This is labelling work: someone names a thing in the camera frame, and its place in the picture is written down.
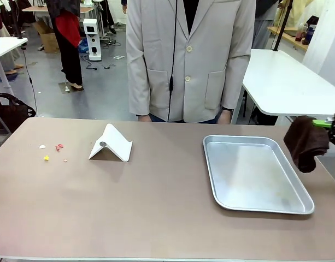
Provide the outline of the person's left hand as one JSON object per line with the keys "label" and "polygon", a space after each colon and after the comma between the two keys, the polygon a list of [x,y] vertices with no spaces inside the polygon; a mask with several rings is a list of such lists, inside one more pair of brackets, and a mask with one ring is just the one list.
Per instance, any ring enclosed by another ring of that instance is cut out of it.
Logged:
{"label": "person's left hand", "polygon": [[218,118],[218,124],[230,124],[232,119],[232,111],[222,110]]}

